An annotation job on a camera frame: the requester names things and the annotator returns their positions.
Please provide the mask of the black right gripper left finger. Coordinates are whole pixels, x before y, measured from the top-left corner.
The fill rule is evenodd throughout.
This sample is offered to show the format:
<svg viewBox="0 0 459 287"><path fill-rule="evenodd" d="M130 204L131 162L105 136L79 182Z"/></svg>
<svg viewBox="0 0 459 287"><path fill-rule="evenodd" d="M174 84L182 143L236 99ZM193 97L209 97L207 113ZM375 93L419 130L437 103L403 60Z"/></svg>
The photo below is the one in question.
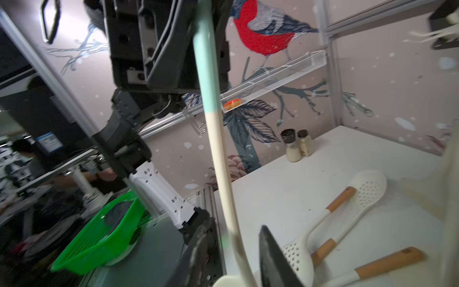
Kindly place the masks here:
<svg viewBox="0 0 459 287"><path fill-rule="evenodd" d="M202 224L190 240L165 287L208 286L209 263L214 253L215 238L212 235L212 224Z"/></svg>

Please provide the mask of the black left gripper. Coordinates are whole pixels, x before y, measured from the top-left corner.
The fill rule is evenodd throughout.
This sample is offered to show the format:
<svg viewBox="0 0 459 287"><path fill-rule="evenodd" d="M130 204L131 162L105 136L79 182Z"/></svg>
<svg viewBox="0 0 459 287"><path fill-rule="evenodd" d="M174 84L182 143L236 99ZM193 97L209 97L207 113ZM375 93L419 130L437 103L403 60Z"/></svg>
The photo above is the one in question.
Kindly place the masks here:
<svg viewBox="0 0 459 287"><path fill-rule="evenodd" d="M199 92L197 1L84 1L109 42L118 92Z"/></svg>

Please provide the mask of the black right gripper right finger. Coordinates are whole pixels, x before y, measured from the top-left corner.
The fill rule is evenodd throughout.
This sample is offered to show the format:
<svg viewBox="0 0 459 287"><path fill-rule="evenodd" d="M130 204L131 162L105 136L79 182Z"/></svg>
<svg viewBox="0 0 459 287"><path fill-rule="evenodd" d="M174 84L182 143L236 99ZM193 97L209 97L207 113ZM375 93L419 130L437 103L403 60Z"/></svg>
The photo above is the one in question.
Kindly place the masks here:
<svg viewBox="0 0 459 287"><path fill-rule="evenodd" d="M267 226L259 232L259 265L263 287L302 287Z"/></svg>

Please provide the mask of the cream utensil rack stand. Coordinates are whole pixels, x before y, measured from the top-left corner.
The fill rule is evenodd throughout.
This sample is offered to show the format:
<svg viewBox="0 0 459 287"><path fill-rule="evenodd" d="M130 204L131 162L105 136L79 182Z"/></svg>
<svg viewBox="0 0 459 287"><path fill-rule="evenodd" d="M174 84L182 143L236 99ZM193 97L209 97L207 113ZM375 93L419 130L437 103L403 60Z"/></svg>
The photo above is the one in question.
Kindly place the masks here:
<svg viewBox="0 0 459 287"><path fill-rule="evenodd" d="M434 287L459 285L459 128L431 175L404 178L399 188L427 213L444 223L439 259L430 271Z"/></svg>

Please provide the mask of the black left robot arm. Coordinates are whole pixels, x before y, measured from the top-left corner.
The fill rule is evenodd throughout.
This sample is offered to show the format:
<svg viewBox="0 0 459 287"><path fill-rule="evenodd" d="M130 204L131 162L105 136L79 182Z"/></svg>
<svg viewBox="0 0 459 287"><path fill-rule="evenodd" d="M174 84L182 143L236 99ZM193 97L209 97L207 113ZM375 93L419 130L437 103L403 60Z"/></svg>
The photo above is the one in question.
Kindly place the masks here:
<svg viewBox="0 0 459 287"><path fill-rule="evenodd" d="M182 199L155 170L140 131L186 108L200 94L204 112L228 90L231 1L84 1L90 23L109 42L116 88L112 114L93 141L147 210L159 204L189 243L211 225L208 212Z"/></svg>

